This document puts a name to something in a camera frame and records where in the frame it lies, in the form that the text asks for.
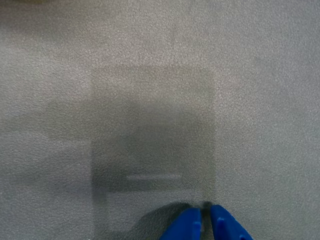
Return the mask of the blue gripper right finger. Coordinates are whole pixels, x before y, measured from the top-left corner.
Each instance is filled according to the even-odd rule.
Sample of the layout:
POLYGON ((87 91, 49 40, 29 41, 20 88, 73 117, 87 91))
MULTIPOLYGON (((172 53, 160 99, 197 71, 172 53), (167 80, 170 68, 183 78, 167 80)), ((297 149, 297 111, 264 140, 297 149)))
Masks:
POLYGON ((221 205, 210 207, 210 219, 215 240, 253 240, 244 227, 221 205))

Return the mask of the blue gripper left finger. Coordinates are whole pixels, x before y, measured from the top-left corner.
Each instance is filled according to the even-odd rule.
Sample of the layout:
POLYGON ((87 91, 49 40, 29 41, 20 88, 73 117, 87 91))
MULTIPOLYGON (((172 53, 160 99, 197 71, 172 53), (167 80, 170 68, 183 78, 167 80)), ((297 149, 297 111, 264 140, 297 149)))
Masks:
POLYGON ((202 214, 199 208, 184 210, 166 229, 160 240, 200 240, 202 214))

